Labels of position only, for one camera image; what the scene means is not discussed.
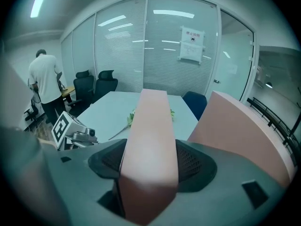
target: white table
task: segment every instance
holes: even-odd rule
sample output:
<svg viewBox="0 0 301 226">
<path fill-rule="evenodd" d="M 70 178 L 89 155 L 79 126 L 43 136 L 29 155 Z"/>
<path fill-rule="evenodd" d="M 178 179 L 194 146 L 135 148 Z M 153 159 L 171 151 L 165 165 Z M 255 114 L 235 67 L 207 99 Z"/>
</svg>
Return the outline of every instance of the white table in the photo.
<svg viewBox="0 0 301 226">
<path fill-rule="evenodd" d="M 78 119 L 88 128 L 95 130 L 98 142 L 109 138 L 127 125 L 127 117 L 138 104 L 140 93 L 110 92 L 86 109 Z M 198 120 L 180 96 L 168 96 L 170 108 L 174 113 L 174 136 L 187 140 Z M 112 140 L 127 138 L 130 129 L 118 134 Z"/>
</svg>

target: black hair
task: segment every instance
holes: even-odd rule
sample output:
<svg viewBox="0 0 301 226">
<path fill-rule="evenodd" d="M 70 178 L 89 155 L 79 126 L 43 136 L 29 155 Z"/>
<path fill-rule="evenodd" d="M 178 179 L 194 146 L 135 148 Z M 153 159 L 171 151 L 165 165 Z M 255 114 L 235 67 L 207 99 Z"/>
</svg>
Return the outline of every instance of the black hair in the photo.
<svg viewBox="0 0 301 226">
<path fill-rule="evenodd" d="M 39 57 L 40 54 L 46 54 L 46 51 L 44 49 L 39 49 L 36 53 L 36 58 Z"/>
</svg>

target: white t-shirt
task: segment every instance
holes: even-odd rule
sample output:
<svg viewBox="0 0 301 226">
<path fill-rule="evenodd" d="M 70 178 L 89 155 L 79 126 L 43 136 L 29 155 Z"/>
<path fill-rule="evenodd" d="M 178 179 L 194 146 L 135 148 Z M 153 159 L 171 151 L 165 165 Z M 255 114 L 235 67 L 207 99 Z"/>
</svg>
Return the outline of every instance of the white t-shirt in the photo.
<svg viewBox="0 0 301 226">
<path fill-rule="evenodd" d="M 62 94 L 58 87 L 56 75 L 60 73 L 56 66 L 56 57 L 40 55 L 29 66 L 29 83 L 38 83 L 39 95 L 43 104 L 54 101 Z"/>
</svg>

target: man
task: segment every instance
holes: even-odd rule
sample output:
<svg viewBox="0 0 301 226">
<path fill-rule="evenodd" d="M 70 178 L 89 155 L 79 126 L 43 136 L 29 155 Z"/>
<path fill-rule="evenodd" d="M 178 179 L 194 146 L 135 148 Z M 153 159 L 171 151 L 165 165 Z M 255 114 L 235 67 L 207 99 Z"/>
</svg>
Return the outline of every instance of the man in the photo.
<svg viewBox="0 0 301 226">
<path fill-rule="evenodd" d="M 56 75 L 60 73 L 62 72 L 56 66 L 56 57 L 47 55 L 43 49 L 37 52 L 36 59 L 29 66 L 29 83 L 34 91 L 39 92 L 43 110 L 52 125 L 57 121 L 55 111 L 59 115 L 66 111 L 56 79 Z"/>
</svg>

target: black pants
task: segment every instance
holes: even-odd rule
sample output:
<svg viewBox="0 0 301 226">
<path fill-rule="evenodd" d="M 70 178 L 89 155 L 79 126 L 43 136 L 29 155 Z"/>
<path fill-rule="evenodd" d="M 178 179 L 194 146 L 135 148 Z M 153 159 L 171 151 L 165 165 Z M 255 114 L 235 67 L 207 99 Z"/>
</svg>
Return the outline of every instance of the black pants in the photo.
<svg viewBox="0 0 301 226">
<path fill-rule="evenodd" d="M 66 111 L 63 97 L 61 97 L 61 96 L 58 99 L 55 99 L 49 103 L 46 103 L 46 104 L 42 103 L 42 107 L 52 125 L 55 125 L 55 123 L 57 121 L 57 116 L 56 116 L 55 111 L 59 115 L 61 115 L 63 113 L 63 111 Z"/>
</svg>

